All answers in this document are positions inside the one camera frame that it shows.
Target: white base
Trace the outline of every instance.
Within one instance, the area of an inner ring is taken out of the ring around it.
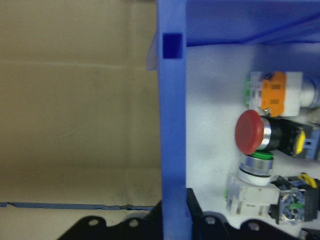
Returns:
[[[248,184],[230,175],[227,184],[227,210],[231,215],[266,217],[270,204],[277,204],[279,189],[272,184],[264,187]]]

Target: green terminal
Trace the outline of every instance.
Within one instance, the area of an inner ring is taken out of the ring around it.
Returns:
[[[250,85],[250,78],[248,78],[246,81],[245,81],[245,99],[244,99],[244,104],[248,107],[249,106],[249,99],[250,99],[250,88],[249,88],[249,85]]]
[[[252,153],[250,155],[251,157],[253,158],[256,158],[256,159],[263,159],[263,160],[272,160],[274,159],[274,155],[272,152],[269,152],[269,151],[255,151],[254,153]]]
[[[290,204],[290,210],[295,210],[295,209],[303,209],[305,207],[305,205],[303,205],[302,203],[292,203]]]

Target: beige wall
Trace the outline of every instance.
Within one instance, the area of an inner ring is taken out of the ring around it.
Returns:
[[[95,192],[96,173],[106,204],[160,199],[158,83],[145,70],[155,27],[151,0],[0,2],[0,201]]]

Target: blue line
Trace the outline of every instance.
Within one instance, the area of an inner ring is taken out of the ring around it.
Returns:
[[[77,209],[77,210],[143,210],[151,211],[153,206],[106,206],[103,204],[73,204],[73,203],[39,203],[39,202],[0,202],[0,208],[7,206],[27,209]]]

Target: blue plastic box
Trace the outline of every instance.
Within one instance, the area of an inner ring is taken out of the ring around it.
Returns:
[[[318,43],[317,0],[158,0],[162,213],[165,240],[190,240],[186,205],[186,47]]]

